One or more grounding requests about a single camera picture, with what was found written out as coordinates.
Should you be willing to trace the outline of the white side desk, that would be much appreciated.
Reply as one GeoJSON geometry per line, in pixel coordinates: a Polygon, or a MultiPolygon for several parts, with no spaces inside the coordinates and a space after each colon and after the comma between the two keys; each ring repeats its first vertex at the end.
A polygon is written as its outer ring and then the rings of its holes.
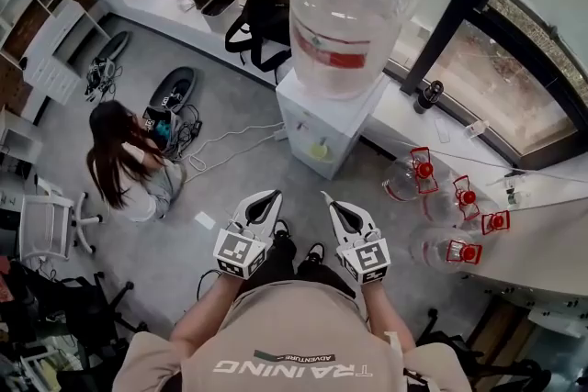
{"type": "Polygon", "coordinates": [[[36,164],[42,147],[40,130],[3,106],[0,110],[0,151],[20,161],[36,164]]]}

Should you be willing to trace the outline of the black backpack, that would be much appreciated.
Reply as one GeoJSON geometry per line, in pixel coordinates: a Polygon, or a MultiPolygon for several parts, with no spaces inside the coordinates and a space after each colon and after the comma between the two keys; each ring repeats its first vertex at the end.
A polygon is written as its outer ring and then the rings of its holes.
{"type": "Polygon", "coordinates": [[[250,51],[252,64],[263,73],[273,72],[292,55],[289,35],[289,0],[246,0],[242,13],[225,34],[225,50],[231,53],[250,51]],[[262,60],[263,45],[272,41],[285,50],[262,60]]]}

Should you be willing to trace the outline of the dark thermos flask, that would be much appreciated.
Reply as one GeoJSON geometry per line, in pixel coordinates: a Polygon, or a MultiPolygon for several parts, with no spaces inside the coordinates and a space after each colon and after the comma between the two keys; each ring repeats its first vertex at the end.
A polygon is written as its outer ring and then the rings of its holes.
{"type": "Polygon", "coordinates": [[[417,114],[425,113],[437,103],[443,93],[444,85],[440,81],[434,80],[419,92],[413,103],[413,110],[417,114]]]}

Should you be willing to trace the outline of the white water dispenser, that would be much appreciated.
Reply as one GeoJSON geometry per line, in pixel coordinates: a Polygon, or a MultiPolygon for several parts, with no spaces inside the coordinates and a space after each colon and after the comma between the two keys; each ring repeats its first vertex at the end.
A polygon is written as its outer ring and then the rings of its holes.
{"type": "Polygon", "coordinates": [[[333,179],[389,83],[383,73],[362,94],[335,100],[312,94],[294,71],[288,72],[276,93],[292,154],[323,178],[333,179]]]}

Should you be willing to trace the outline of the large clear water bottle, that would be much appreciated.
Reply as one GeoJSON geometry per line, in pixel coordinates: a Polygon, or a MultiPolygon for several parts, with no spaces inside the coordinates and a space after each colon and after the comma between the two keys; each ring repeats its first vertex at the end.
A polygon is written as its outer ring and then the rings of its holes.
{"type": "Polygon", "coordinates": [[[290,0],[290,46],[298,80],[332,99],[362,94],[382,73],[418,3],[290,0]]]}

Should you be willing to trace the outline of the white office chair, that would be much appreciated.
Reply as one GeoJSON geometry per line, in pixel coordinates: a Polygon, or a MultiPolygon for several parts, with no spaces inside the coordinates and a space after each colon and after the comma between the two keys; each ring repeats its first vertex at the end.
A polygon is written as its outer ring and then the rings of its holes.
{"type": "Polygon", "coordinates": [[[95,253],[96,247],[85,237],[85,227],[101,224],[104,218],[83,216],[86,199],[87,193],[77,201],[56,194],[23,196],[18,230],[20,261],[37,257],[68,260],[72,247],[95,253]]]}

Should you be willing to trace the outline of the white shelf cabinet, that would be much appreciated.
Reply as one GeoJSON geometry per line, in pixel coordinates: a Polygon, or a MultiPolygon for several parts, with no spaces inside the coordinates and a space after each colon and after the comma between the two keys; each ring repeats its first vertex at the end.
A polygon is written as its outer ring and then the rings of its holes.
{"type": "Polygon", "coordinates": [[[81,22],[110,38],[90,12],[75,0],[0,0],[0,56],[16,66],[23,80],[36,91],[64,105],[82,77],[57,51],[81,22]],[[25,51],[16,56],[6,50],[6,43],[32,6],[39,7],[47,17],[25,51]]]}

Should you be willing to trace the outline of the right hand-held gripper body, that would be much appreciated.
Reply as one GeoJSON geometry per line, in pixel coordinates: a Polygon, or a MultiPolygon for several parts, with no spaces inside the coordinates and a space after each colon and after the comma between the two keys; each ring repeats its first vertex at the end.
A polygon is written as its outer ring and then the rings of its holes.
{"type": "Polygon", "coordinates": [[[386,275],[390,252],[379,229],[370,230],[366,235],[346,235],[338,240],[339,263],[359,285],[379,281],[386,275]]]}

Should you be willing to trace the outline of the black mesh office chair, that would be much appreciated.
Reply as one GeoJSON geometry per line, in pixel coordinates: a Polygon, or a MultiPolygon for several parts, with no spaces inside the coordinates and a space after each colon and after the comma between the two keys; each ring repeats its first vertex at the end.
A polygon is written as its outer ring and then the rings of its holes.
{"type": "Polygon", "coordinates": [[[49,337],[70,336],[80,364],[89,368],[93,359],[104,363],[126,352],[129,342],[118,328],[131,333],[147,331],[145,322],[128,323],[119,304],[134,289],[131,281],[107,298],[103,272],[89,281],[82,276],[50,280],[22,263],[12,262],[2,278],[8,299],[0,300],[0,321],[8,327],[11,342],[24,345],[49,337]]]}

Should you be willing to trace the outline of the person's black trousers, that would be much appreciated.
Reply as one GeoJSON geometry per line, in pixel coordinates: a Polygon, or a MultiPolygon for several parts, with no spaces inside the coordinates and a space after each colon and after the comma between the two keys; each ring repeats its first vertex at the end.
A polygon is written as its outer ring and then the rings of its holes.
{"type": "Polygon", "coordinates": [[[274,241],[267,259],[248,280],[243,282],[237,297],[275,282],[305,281],[330,286],[353,299],[356,298],[355,291],[323,262],[314,261],[312,258],[305,259],[295,269],[293,261],[296,253],[297,247],[292,239],[280,238],[274,241]]]}

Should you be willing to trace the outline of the grey metal lockers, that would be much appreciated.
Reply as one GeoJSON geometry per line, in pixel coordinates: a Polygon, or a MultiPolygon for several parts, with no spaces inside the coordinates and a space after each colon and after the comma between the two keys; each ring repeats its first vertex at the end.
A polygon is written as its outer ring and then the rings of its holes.
{"type": "Polygon", "coordinates": [[[588,197],[510,214],[511,227],[486,236],[466,270],[509,301],[588,327],[588,197]]]}

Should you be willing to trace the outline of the person in white shirt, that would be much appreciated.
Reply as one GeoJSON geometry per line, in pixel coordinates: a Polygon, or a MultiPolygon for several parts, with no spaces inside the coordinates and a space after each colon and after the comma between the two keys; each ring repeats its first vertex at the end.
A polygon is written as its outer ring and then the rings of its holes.
{"type": "Polygon", "coordinates": [[[112,392],[471,392],[442,343],[405,353],[372,334],[355,302],[309,282],[274,283],[237,298],[218,333],[183,356],[134,336],[112,392]]]}

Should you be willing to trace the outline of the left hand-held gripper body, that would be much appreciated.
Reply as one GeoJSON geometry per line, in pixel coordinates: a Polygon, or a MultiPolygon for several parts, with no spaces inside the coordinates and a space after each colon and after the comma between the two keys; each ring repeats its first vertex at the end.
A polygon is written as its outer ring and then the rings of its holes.
{"type": "Polygon", "coordinates": [[[272,243],[272,228],[231,220],[220,229],[213,256],[224,274],[248,280],[264,263],[272,243]]]}

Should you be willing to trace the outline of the white waste bin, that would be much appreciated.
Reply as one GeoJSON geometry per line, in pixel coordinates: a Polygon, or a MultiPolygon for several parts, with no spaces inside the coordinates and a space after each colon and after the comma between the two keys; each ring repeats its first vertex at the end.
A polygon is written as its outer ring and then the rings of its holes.
{"type": "Polygon", "coordinates": [[[200,10],[212,32],[224,35],[242,12],[239,0],[209,0],[200,10]]]}

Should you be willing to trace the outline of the person's left forearm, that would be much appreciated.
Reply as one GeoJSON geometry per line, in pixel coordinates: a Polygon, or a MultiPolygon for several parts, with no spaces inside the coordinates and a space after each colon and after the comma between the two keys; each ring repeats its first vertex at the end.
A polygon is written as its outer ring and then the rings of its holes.
{"type": "Polygon", "coordinates": [[[181,357],[192,356],[219,331],[242,284],[243,279],[222,274],[207,293],[176,323],[170,342],[181,357]]]}

